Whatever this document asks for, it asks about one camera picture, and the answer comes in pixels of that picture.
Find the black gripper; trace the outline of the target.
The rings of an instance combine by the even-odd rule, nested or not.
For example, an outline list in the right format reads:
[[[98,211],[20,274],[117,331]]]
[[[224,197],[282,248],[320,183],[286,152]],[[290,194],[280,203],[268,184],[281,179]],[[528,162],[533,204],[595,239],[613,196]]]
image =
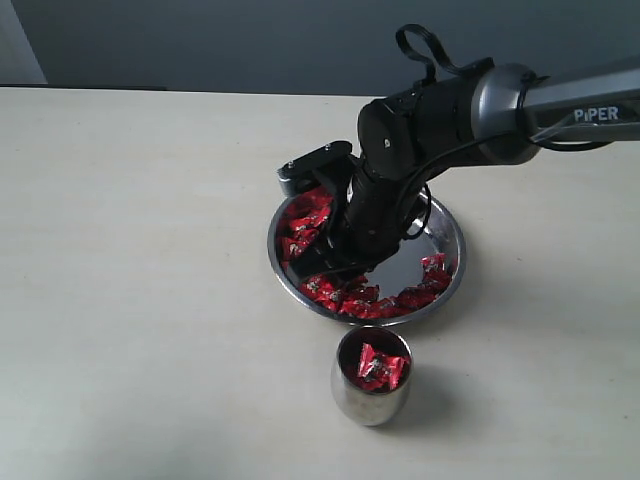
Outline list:
[[[430,198],[419,190],[403,197],[399,189],[355,189],[297,258],[297,277],[327,272],[329,282],[343,288],[396,254],[403,241],[419,237],[421,230],[410,229],[417,220],[425,227],[429,217]]]

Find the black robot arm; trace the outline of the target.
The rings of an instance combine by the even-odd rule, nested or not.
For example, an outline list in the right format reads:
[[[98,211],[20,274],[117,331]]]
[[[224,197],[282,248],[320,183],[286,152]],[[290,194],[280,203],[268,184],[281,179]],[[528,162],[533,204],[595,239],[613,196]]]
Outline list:
[[[540,150],[580,152],[639,137],[639,61],[556,77],[519,64],[420,86],[368,103],[361,152],[334,142],[291,163],[332,195],[328,223],[287,269],[341,282],[374,269],[411,238],[431,207],[429,180],[452,168],[520,165]]]

